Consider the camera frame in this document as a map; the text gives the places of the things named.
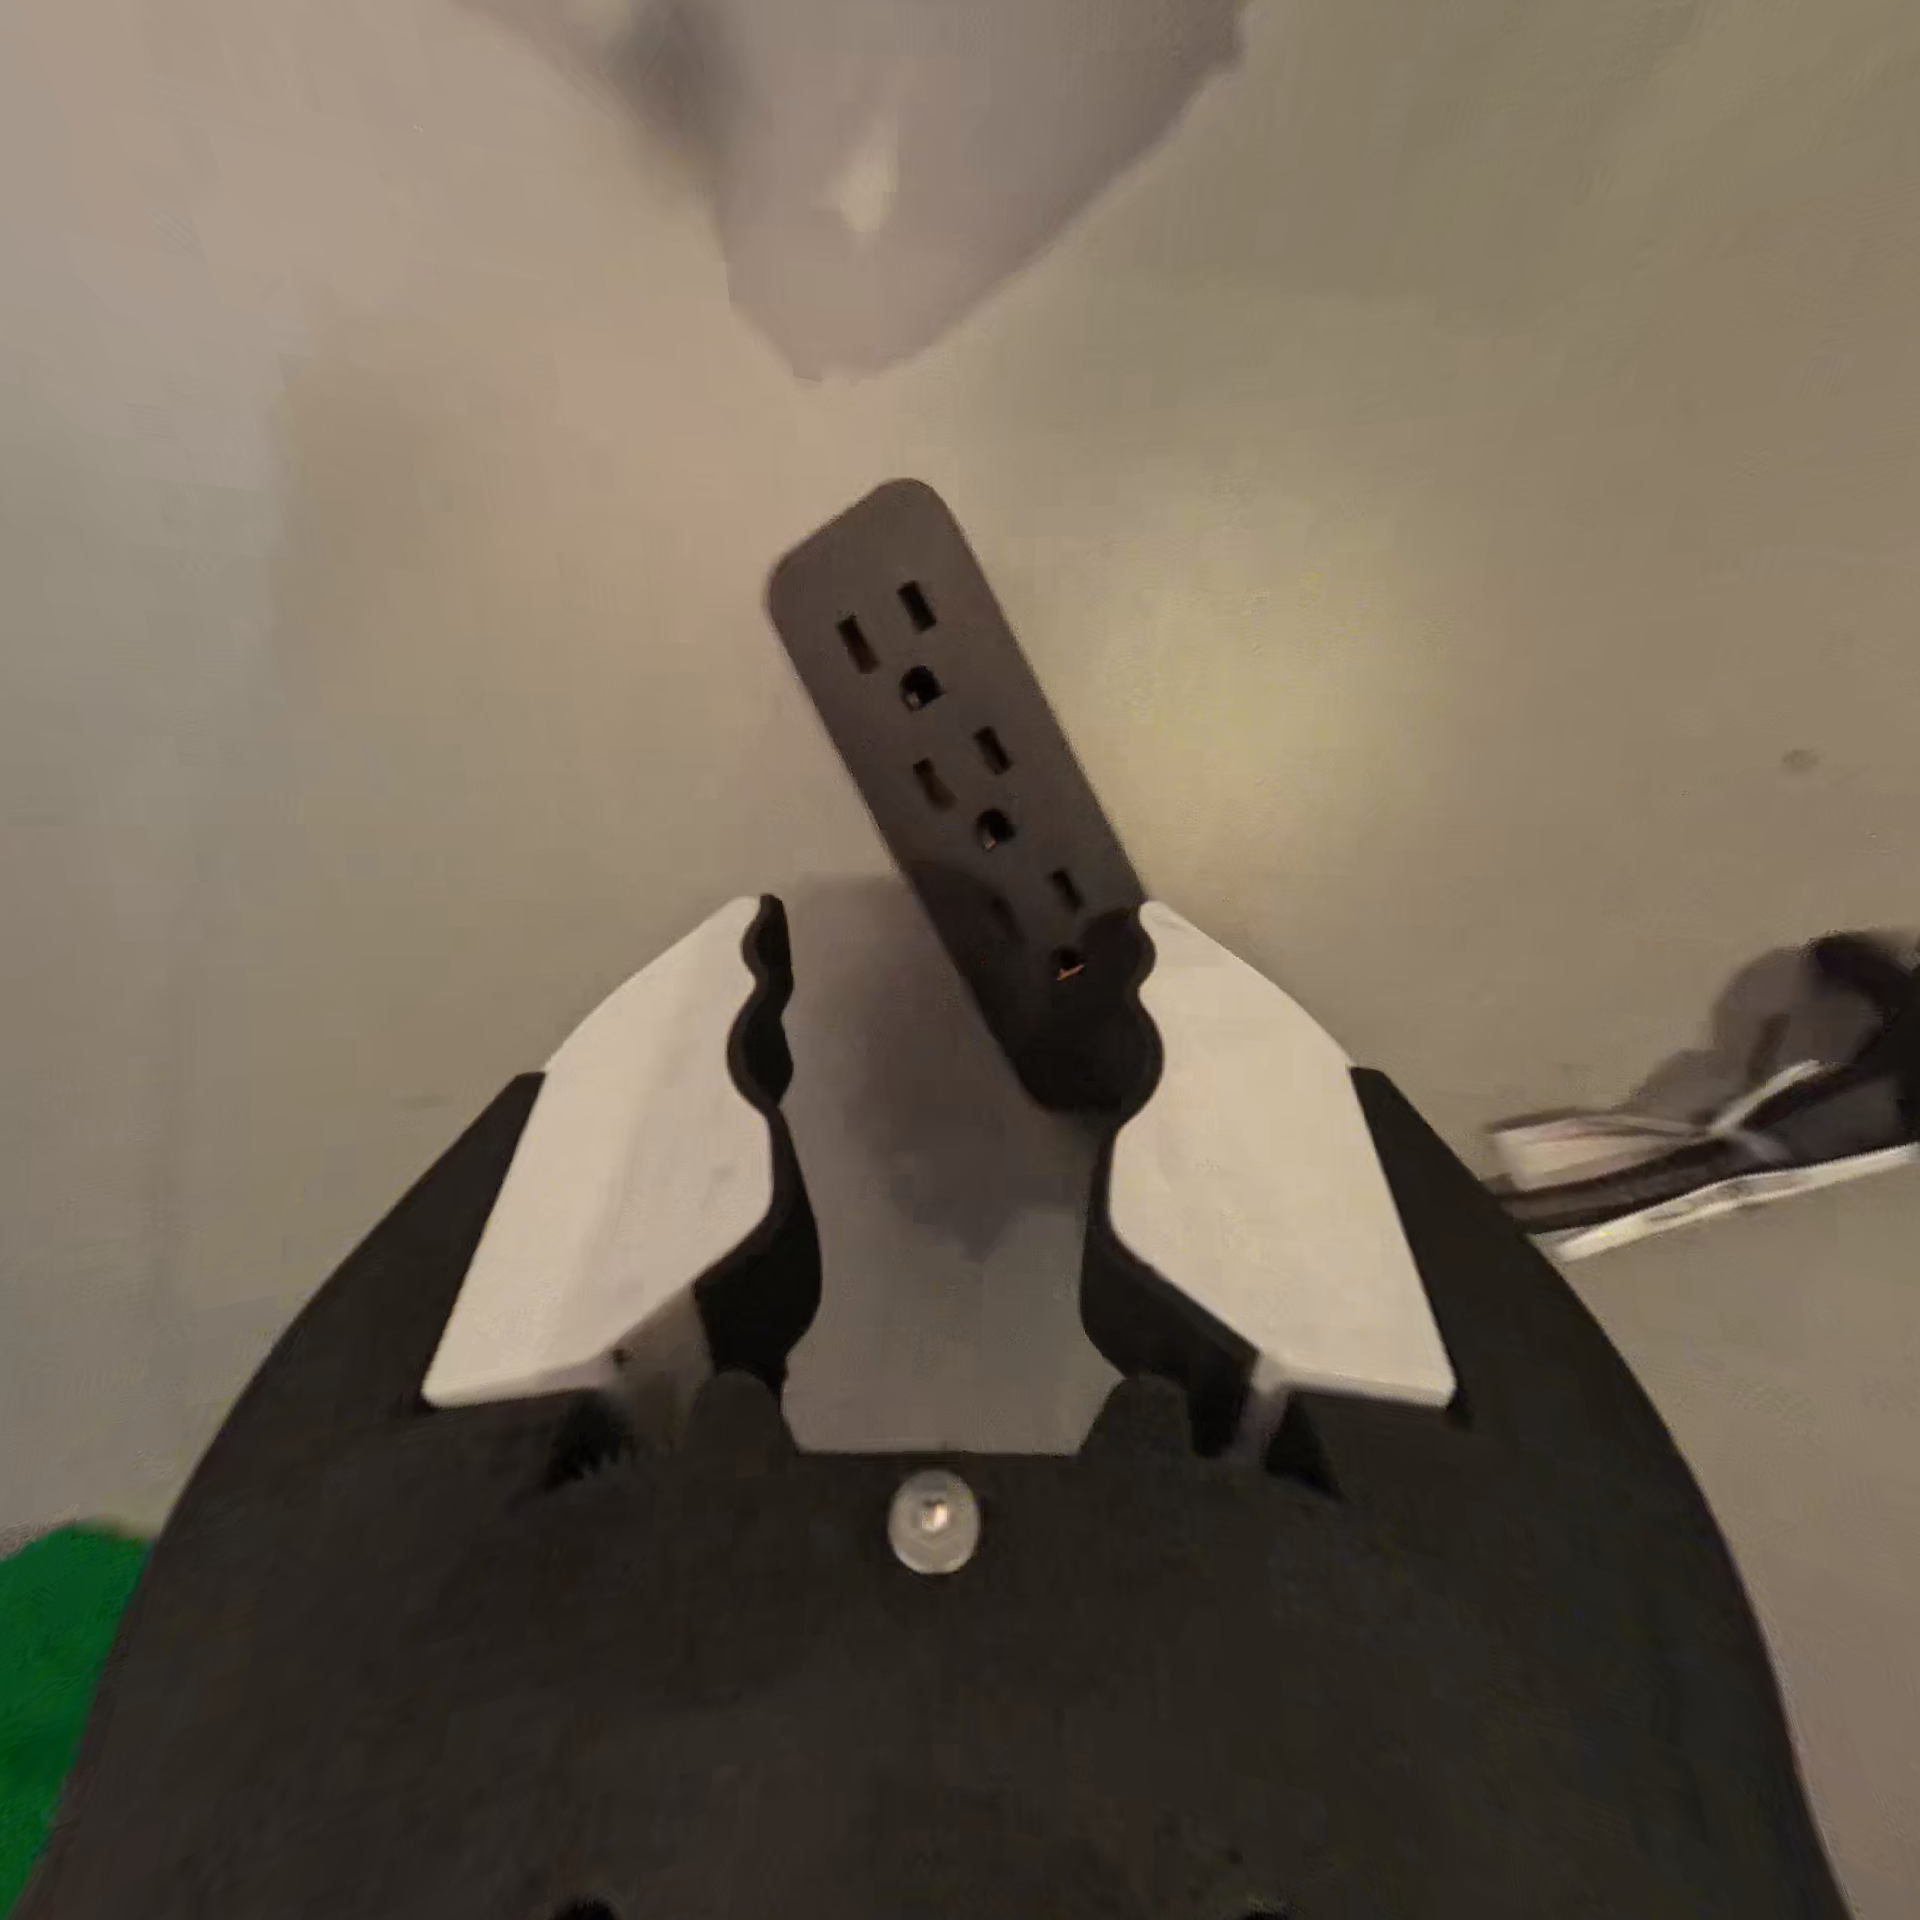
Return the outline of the green plastic bin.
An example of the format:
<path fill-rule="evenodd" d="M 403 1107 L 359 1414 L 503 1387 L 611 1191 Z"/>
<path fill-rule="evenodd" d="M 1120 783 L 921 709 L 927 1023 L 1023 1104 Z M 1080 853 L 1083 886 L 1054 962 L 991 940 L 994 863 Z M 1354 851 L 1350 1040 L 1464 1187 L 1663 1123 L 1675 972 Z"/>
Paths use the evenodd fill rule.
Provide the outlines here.
<path fill-rule="evenodd" d="M 66 1524 L 2 1554 L 2 1915 L 56 1830 L 92 1701 L 152 1541 Z"/>

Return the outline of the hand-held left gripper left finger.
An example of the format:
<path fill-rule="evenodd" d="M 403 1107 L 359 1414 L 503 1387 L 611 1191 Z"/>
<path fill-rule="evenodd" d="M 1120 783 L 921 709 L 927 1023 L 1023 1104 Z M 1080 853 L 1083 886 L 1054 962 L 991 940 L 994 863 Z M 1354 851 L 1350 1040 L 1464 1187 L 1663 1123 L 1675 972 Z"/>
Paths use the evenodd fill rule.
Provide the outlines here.
<path fill-rule="evenodd" d="M 432 1363 L 432 1408 L 591 1389 L 785 1392 L 823 1299 L 783 1104 L 785 904 L 740 896 L 622 981 L 539 1072 Z"/>

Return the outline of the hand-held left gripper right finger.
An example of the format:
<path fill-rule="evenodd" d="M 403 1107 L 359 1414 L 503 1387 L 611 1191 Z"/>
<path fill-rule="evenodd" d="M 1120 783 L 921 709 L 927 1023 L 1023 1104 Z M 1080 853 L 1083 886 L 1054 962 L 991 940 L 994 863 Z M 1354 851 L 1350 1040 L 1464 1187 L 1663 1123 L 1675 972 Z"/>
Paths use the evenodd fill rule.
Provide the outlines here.
<path fill-rule="evenodd" d="M 1135 1058 L 1088 1205 L 1095 1351 L 1190 1411 L 1297 1392 L 1448 1408 L 1456 1366 L 1354 1055 L 1176 908 L 1148 900 L 1120 931 Z"/>

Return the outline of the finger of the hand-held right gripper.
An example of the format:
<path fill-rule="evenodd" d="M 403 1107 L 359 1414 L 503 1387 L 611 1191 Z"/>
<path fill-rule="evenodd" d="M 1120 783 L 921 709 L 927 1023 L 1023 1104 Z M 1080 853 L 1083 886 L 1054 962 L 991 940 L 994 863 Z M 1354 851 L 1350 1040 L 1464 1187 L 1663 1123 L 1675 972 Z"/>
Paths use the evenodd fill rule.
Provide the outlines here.
<path fill-rule="evenodd" d="M 1242 60 L 1234 3 L 872 4 L 832 160 L 832 371 L 902 365 Z"/>
<path fill-rule="evenodd" d="M 734 310 L 799 376 L 927 350 L 896 251 L 906 4 L 624 4 L 604 71 L 700 189 Z"/>

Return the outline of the white warning tag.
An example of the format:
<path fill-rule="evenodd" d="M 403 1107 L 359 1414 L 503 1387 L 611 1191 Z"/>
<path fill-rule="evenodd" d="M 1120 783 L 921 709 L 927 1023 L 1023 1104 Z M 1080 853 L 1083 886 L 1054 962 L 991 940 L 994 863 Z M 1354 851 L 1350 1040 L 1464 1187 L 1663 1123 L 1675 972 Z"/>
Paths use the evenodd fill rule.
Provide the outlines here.
<path fill-rule="evenodd" d="M 1856 1062 L 1790 1062 L 1698 1117 L 1571 1111 L 1491 1131 L 1491 1191 L 1566 1259 L 1918 1160 L 1915 1078 Z"/>

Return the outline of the black power strip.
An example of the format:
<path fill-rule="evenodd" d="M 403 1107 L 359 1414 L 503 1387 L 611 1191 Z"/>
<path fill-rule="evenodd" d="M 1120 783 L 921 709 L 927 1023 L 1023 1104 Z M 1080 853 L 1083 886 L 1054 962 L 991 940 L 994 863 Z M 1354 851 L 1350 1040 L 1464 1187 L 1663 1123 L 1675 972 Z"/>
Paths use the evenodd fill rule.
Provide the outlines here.
<path fill-rule="evenodd" d="M 767 611 L 1024 1093 L 1135 1114 L 1162 1072 L 1145 886 L 947 503 L 864 494 L 779 557 Z"/>

